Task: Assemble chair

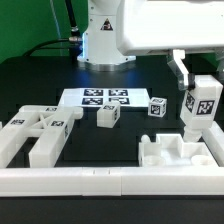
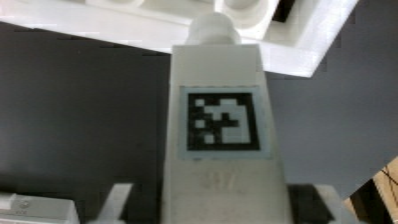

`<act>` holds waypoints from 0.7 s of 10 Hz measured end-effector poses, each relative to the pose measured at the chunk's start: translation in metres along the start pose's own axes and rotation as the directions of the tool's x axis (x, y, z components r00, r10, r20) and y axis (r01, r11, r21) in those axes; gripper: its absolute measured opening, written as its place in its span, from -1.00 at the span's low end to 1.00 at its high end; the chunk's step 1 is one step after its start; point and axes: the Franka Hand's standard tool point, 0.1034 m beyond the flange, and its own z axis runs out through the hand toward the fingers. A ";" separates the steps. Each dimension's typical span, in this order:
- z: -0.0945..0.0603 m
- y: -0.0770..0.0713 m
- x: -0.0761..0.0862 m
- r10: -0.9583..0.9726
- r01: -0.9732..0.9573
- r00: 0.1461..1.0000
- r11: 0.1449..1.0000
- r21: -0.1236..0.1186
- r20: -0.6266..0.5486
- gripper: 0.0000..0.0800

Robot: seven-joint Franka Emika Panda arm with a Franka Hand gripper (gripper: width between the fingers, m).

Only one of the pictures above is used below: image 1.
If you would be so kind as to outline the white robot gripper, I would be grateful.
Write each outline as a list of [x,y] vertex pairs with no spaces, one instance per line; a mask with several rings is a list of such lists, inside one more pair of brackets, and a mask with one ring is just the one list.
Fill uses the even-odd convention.
[[[185,51],[224,48],[224,1],[121,0],[116,44],[123,55],[129,56],[171,50],[167,64],[177,77],[178,89],[192,90],[195,75],[183,63]],[[216,60],[217,70],[224,72],[224,49],[216,52]]]

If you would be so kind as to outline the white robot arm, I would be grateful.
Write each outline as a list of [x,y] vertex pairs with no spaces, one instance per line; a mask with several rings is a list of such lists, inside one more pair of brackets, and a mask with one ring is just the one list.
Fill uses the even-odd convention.
[[216,54],[224,70],[224,0],[88,0],[78,61],[113,71],[143,55],[166,55],[178,87],[194,86],[187,54]]

